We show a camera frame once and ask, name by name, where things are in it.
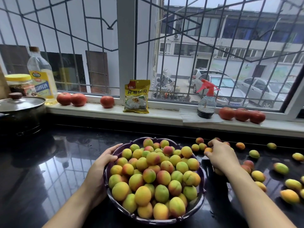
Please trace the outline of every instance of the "hand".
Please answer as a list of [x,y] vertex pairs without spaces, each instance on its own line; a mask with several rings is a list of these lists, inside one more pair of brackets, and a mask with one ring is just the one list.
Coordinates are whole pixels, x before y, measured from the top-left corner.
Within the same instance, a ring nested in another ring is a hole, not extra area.
[[208,142],[209,146],[213,146],[213,152],[205,152],[205,155],[210,159],[211,164],[221,170],[224,174],[228,170],[238,168],[239,160],[235,152],[226,145],[216,139]]
[[112,146],[106,149],[99,158],[90,167],[86,179],[79,188],[84,192],[85,197],[91,201],[91,209],[98,206],[107,196],[106,188],[103,181],[104,167],[109,162],[114,162],[117,156],[113,156],[112,153],[121,146],[122,143]]

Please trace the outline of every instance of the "plastic jar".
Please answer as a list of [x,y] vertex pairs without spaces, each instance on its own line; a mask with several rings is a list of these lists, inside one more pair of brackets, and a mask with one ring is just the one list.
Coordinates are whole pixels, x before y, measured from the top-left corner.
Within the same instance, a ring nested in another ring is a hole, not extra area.
[[32,78],[29,74],[9,74],[5,76],[12,93],[22,93],[24,97],[37,96]]

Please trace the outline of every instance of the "left hand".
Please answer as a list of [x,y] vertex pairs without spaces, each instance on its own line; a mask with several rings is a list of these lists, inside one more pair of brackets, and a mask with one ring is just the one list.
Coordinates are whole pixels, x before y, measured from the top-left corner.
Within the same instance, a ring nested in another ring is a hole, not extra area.
[[122,143],[106,149],[99,158],[90,167],[88,174],[79,190],[82,190],[88,200],[91,201],[91,209],[98,206],[107,196],[106,188],[103,180],[104,167],[109,162],[117,160],[117,156],[112,153],[121,146]]

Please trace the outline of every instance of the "pot lid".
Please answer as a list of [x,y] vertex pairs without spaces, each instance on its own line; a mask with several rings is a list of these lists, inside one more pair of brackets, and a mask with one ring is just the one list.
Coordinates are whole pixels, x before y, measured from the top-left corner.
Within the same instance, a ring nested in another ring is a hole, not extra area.
[[11,93],[10,98],[0,100],[0,112],[19,111],[43,105],[45,99],[38,97],[22,97],[21,93]]

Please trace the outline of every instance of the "bowl of apricots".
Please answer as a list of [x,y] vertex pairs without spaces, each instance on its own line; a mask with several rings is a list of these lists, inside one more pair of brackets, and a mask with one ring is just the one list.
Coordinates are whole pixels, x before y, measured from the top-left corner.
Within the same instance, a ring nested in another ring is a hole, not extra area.
[[206,173],[188,146],[166,138],[142,137],[114,151],[104,183],[114,206],[150,225],[181,222],[205,199]]

